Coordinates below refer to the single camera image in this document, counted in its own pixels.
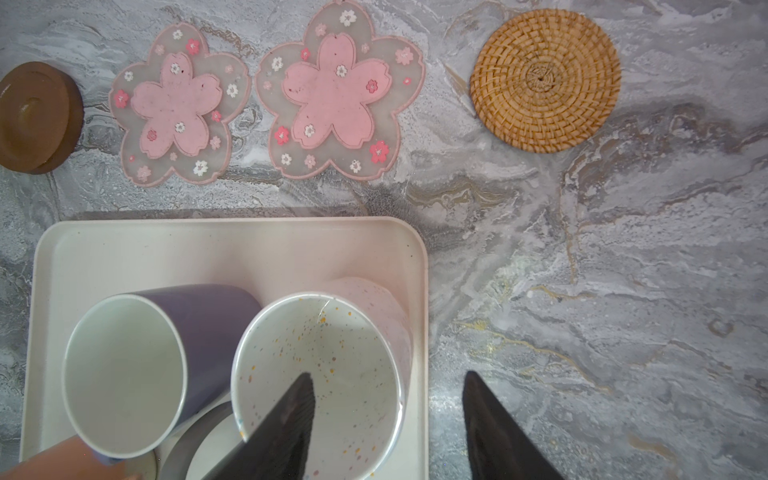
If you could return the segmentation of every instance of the white tray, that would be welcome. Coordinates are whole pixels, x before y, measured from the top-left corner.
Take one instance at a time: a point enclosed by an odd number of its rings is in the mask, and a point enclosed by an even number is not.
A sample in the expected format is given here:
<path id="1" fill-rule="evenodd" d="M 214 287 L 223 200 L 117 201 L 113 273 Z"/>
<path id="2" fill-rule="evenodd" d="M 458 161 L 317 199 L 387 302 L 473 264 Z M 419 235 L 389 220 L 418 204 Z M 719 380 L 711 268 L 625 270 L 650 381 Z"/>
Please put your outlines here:
<path id="1" fill-rule="evenodd" d="M 427 254 L 407 223 L 389 217 L 61 222 L 35 253 L 20 460 L 74 435 L 61 397 L 61 361 L 80 317 L 116 293 L 185 283 L 226 283 L 265 306 L 318 281 L 370 279 L 413 322 L 406 420 L 377 480 L 428 478 Z M 177 434 L 157 450 L 162 462 Z M 200 447 L 200 478 L 239 441 L 233 420 Z"/>

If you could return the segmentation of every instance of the woven spiral pattern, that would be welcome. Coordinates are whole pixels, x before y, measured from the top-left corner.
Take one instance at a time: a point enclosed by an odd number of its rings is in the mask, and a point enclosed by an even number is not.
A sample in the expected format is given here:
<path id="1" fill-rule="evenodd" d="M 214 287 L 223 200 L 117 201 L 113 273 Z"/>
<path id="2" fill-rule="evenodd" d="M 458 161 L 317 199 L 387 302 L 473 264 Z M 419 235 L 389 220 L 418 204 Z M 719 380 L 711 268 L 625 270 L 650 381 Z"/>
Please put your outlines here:
<path id="1" fill-rule="evenodd" d="M 566 10 L 519 15 L 491 35 L 470 95 L 494 135 L 526 151 L 552 153 L 589 138 L 614 109 L 621 66 L 593 21 Z"/>

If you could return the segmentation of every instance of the brown round object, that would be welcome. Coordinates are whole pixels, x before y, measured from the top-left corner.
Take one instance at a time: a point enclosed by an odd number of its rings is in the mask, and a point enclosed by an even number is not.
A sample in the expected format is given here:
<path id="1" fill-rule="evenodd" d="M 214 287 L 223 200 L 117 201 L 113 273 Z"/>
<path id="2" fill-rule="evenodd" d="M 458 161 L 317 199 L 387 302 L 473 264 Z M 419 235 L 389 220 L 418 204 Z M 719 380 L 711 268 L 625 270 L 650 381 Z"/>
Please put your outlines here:
<path id="1" fill-rule="evenodd" d="M 513 147 L 553 153 L 589 138 L 614 109 L 621 66 L 593 21 L 534 10 L 491 35 L 470 79 L 475 110 Z"/>
<path id="2" fill-rule="evenodd" d="M 0 165 L 44 174 L 69 157 L 83 126 L 74 81 L 39 61 L 19 65 L 0 81 Z"/>

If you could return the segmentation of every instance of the marble table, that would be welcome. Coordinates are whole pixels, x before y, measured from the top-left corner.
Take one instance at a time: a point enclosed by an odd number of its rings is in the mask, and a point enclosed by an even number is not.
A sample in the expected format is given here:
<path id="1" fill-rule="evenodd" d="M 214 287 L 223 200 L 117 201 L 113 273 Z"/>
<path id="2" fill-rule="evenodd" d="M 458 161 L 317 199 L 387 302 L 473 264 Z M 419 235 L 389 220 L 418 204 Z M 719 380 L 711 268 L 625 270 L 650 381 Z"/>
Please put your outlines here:
<path id="1" fill-rule="evenodd" d="M 390 215 L 429 251 L 430 477 L 469 478 L 461 388 L 480 372 L 577 478 L 768 476 L 768 3 L 366 0 L 377 31 L 425 54 L 402 149 L 379 180 L 284 180 L 252 95 L 233 161 L 206 187 L 124 177 L 107 93 L 171 22 L 253 72 L 323 0 L 0 2 L 0 76 L 69 73 L 85 103 L 52 174 L 0 171 L 0 470 L 21 434 L 32 256 L 59 220 Z M 623 68 L 614 113 L 559 154 L 502 143 L 467 81 L 488 36 L 532 8 L 593 18 Z"/>

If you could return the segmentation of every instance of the pink flower coaster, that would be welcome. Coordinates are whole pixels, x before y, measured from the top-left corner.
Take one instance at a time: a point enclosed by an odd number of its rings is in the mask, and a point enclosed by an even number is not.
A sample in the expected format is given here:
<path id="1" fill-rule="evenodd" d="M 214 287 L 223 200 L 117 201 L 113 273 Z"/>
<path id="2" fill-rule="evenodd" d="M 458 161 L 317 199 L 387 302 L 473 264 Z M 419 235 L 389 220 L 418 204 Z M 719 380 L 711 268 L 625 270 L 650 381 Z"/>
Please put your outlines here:
<path id="1" fill-rule="evenodd" d="M 256 92 L 276 118 L 269 151 L 288 178 L 329 165 L 373 180 L 395 164 L 396 114 L 424 82 L 421 51 L 399 37 L 374 37 L 357 3 L 337 0 L 310 22 L 302 43 L 279 45 L 261 61 Z"/>
<path id="2" fill-rule="evenodd" d="M 112 82 L 109 107 L 125 136 L 125 174 L 142 187 L 173 172 L 207 184 L 230 163 L 227 123 L 250 94 L 248 68 L 227 53 L 209 54 L 203 35 L 180 23 L 163 30 L 146 63 L 133 64 Z"/>

